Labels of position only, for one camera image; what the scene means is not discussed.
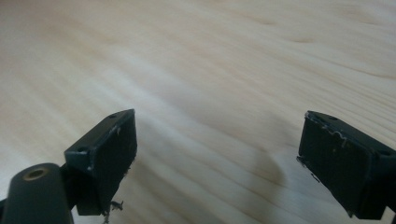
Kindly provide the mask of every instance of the wooden surface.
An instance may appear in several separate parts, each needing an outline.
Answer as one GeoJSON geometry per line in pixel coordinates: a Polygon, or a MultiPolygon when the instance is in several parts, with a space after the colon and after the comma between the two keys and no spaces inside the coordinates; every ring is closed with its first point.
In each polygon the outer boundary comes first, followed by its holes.
{"type": "Polygon", "coordinates": [[[390,223],[295,157],[308,109],[396,148],[395,21],[390,0],[1,1],[0,196],[134,108],[111,223],[390,223]]]}

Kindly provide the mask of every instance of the wooden table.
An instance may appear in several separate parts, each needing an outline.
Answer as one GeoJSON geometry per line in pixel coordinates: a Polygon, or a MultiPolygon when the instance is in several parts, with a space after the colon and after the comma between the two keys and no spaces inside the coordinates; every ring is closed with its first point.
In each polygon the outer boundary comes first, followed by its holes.
{"type": "Polygon", "coordinates": [[[0,196],[134,108],[111,223],[390,223],[350,219],[295,157],[306,110],[396,148],[395,21],[390,0],[1,1],[0,196]]]}

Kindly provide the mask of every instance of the light wood tabletop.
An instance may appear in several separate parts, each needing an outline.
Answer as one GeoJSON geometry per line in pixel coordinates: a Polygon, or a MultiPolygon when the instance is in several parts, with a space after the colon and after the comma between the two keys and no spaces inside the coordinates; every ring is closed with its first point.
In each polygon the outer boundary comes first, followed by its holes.
{"type": "Polygon", "coordinates": [[[395,1],[4,0],[0,52],[1,198],[134,108],[112,224],[393,218],[349,218],[296,156],[307,110],[396,148],[395,1]]]}

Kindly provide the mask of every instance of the wood grain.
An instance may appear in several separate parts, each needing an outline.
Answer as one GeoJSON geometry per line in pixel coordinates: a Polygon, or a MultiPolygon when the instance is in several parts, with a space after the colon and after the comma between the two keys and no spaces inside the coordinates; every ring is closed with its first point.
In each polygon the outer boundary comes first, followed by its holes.
{"type": "MultiPolygon", "coordinates": [[[[0,196],[108,114],[138,156],[111,223],[349,218],[296,160],[304,112],[396,148],[394,1],[0,2],[0,196]]],[[[101,223],[78,217],[76,223],[101,223]]]]}

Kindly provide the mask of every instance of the black plastic part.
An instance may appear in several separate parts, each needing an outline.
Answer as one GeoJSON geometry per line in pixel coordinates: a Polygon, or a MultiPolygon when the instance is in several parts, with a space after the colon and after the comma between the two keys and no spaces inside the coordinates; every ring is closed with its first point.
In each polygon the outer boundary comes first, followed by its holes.
{"type": "Polygon", "coordinates": [[[43,163],[15,175],[9,186],[2,224],[70,224],[59,167],[43,163]]]}
{"type": "Polygon", "coordinates": [[[67,149],[62,170],[69,208],[76,204],[82,216],[107,215],[136,148],[131,109],[103,119],[67,149]]]}
{"type": "Polygon", "coordinates": [[[382,217],[396,177],[396,151],[340,119],[308,111],[297,159],[350,216],[382,217]]]}

